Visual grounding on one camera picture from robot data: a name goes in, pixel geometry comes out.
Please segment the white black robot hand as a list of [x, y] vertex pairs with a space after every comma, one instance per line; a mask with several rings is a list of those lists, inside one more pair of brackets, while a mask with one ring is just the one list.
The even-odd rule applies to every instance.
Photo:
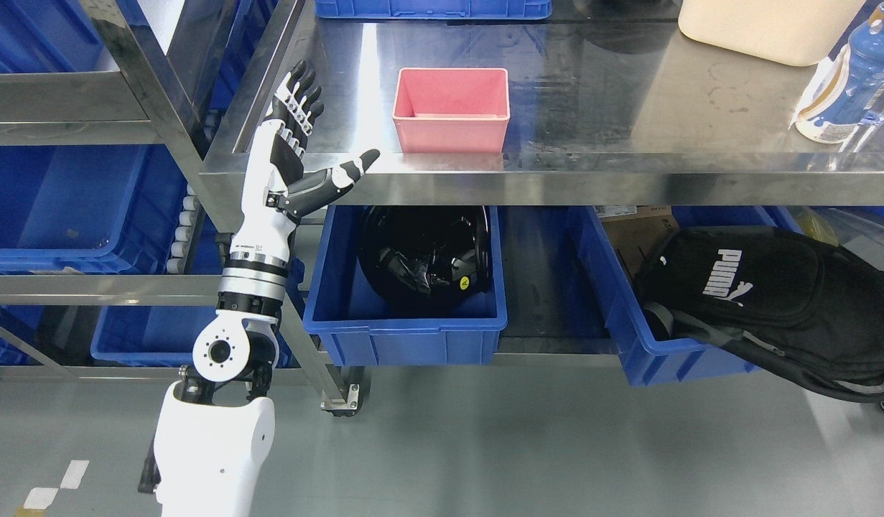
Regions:
[[304, 170], [308, 138], [324, 111], [315, 80], [312, 65], [295, 63], [255, 128], [243, 180], [243, 223], [231, 240], [235, 259], [258, 254], [288, 261], [290, 235], [300, 220], [350, 192], [380, 157], [369, 149], [336, 166]]

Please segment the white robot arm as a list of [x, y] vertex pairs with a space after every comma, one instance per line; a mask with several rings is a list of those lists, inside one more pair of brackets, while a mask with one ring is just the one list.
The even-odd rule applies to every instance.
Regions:
[[225, 260], [214, 317], [164, 393], [146, 459], [146, 490], [162, 516], [251, 515], [274, 442], [274, 328], [291, 271], [290, 252]]

